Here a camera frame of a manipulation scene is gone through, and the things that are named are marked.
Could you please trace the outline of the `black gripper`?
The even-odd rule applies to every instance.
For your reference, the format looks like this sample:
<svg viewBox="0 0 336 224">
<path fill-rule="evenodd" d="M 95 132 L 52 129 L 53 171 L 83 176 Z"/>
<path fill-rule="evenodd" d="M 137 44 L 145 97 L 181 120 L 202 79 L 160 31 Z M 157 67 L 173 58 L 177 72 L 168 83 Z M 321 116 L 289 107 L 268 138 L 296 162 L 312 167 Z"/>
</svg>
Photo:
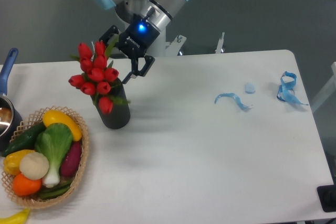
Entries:
<svg viewBox="0 0 336 224">
<path fill-rule="evenodd" d="M 153 56 L 145 55 L 147 49 L 158 38 L 160 32 L 148 21 L 149 17 L 134 15 L 134 20 L 128 28 L 119 35 L 119 29 L 116 25 L 112 25 L 98 39 L 105 46 L 109 45 L 112 37 L 119 35 L 117 48 L 131 59 L 131 71 L 123 79 L 122 83 L 127 84 L 130 79 L 138 76 L 145 77 L 155 62 Z M 144 58 L 145 64 L 139 69 L 139 58 Z"/>
</svg>

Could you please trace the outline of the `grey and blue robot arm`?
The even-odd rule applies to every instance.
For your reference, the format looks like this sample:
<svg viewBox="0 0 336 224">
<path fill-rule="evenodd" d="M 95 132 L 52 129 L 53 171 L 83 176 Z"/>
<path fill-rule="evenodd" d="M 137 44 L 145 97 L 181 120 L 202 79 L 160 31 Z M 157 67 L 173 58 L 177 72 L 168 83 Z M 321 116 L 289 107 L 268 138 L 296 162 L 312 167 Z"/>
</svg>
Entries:
<svg viewBox="0 0 336 224">
<path fill-rule="evenodd" d="M 105 10 L 114 9 L 124 23 L 119 32 L 111 26 L 101 37 L 105 44 L 113 35 L 119 36 L 117 48 L 131 60 L 131 71 L 123 80 L 127 83 L 138 76 L 144 77 L 156 57 L 177 56 L 186 37 L 178 35 L 166 41 L 166 27 L 188 0 L 93 0 Z"/>
</svg>

